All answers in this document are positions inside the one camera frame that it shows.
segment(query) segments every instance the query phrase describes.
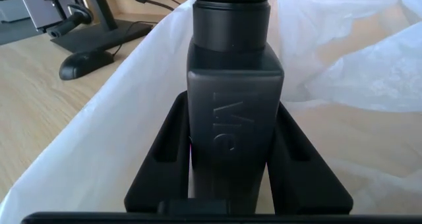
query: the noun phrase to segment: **black base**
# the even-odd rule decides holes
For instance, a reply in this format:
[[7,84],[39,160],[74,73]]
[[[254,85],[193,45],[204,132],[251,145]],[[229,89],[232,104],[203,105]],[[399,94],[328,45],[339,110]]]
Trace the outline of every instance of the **black base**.
[[[187,105],[184,92],[175,100],[126,195],[128,212],[157,213],[162,202],[187,199],[190,147]],[[351,196],[282,104],[267,166],[277,215],[351,211]],[[256,208],[256,201],[227,201],[231,215],[251,214],[251,206],[252,210]]]
[[115,20],[117,29],[106,32],[101,24],[96,24],[68,34],[54,38],[51,41],[69,50],[72,53],[87,52],[95,49],[107,50],[137,38],[147,35],[152,25],[136,23],[131,30],[127,29],[133,22],[126,20]]

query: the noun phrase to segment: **white plastic bag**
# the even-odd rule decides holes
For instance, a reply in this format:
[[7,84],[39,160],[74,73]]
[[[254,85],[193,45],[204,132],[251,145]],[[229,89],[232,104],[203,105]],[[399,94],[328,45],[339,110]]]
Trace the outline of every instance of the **white plastic bag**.
[[[124,211],[123,198],[142,160],[174,99],[187,87],[194,1],[183,3],[149,33],[19,178],[0,205],[0,223],[18,223],[36,211]],[[402,1],[415,14],[422,10],[418,0]],[[383,111],[422,109],[421,25],[402,25],[385,14],[394,7],[401,9],[400,0],[270,2],[268,41],[286,70],[282,99],[290,109],[329,102]],[[355,27],[375,16],[385,36],[373,45],[362,44],[368,32]],[[343,42],[349,36],[354,41]],[[343,45],[354,47],[338,50],[335,56],[327,53]],[[422,154],[420,148],[415,150]],[[412,194],[422,202],[420,171],[395,179],[338,157],[328,163],[346,187],[356,176],[365,178],[352,190],[355,213],[376,213],[378,202],[390,191]],[[267,181],[259,200],[261,212],[270,211],[272,205]]]

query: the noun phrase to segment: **monitor stand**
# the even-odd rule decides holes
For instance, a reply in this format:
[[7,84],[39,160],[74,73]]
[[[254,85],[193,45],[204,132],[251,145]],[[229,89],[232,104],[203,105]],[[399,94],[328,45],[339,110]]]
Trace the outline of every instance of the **monitor stand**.
[[107,50],[143,37],[152,29],[150,24],[136,23],[128,32],[127,30],[133,22],[115,20],[107,0],[90,0],[90,2],[100,19],[100,23],[73,30],[64,36],[54,38],[51,40],[53,43],[72,53],[95,49]]

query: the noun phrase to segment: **desk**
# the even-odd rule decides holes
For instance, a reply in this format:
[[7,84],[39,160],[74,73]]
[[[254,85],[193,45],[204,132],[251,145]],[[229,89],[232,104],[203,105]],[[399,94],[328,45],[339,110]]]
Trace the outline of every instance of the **desk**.
[[[116,18],[157,22],[163,17]],[[0,46],[0,200],[142,41],[124,44],[112,65],[64,82],[59,67],[70,53],[49,39],[43,34]]]

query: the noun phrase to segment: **wooden surface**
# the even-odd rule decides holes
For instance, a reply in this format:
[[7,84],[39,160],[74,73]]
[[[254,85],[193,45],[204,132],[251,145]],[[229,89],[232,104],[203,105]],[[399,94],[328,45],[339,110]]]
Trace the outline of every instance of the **wooden surface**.
[[[155,22],[163,17],[118,18]],[[59,67],[70,53],[47,34],[0,46],[0,200],[140,41],[124,44],[114,64],[68,82],[60,80]]]

